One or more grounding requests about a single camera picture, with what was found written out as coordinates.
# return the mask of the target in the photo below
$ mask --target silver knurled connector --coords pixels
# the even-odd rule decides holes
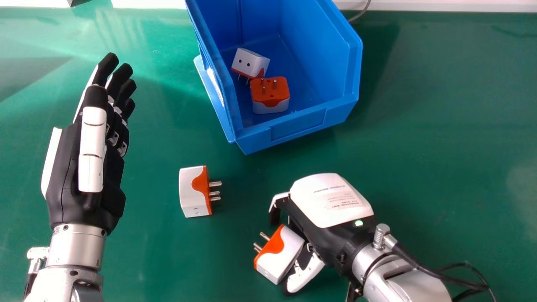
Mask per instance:
[[[384,248],[384,236],[390,233],[390,227],[386,224],[378,224],[373,237],[373,247],[381,250]]]

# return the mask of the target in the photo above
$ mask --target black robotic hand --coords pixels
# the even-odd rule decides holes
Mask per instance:
[[[110,235],[123,215],[125,194],[120,185],[136,84],[129,64],[114,72],[118,64],[113,53],[97,64],[72,124],[52,131],[41,178],[51,228],[85,224]]]

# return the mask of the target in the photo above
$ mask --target plug adapter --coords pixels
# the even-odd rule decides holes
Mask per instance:
[[[207,166],[182,168],[179,170],[179,202],[185,217],[199,217],[213,214],[212,202],[220,200],[220,192],[212,187],[222,182],[209,182]]]
[[[289,272],[304,245],[304,239],[285,225],[280,225],[272,237],[260,233],[267,242],[264,247],[253,244],[258,253],[253,267],[274,284],[280,283]]]

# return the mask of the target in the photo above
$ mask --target white wall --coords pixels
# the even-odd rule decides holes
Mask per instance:
[[[361,10],[367,0],[334,0],[339,9]],[[370,10],[537,12],[537,0],[372,0]]]

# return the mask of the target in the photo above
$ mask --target gray cable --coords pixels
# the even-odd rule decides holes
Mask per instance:
[[[369,8],[370,4],[371,4],[371,0],[367,0],[366,6],[364,7],[364,9],[362,9],[362,11],[360,11],[356,16],[347,19],[347,21],[349,21],[349,23],[350,23],[350,22],[353,22],[354,20],[360,18],[364,13],[366,13],[366,11]]]

